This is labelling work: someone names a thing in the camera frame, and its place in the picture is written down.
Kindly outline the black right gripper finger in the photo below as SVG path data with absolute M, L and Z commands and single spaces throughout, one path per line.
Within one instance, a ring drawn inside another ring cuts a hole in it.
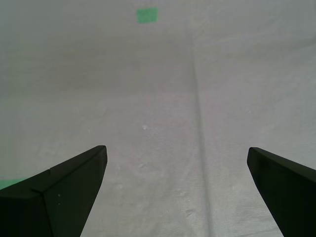
M 285 237 L 316 235 L 316 171 L 251 147 L 247 165 L 254 183 Z
M 2 237 L 79 237 L 107 166 L 96 146 L 0 191 Z

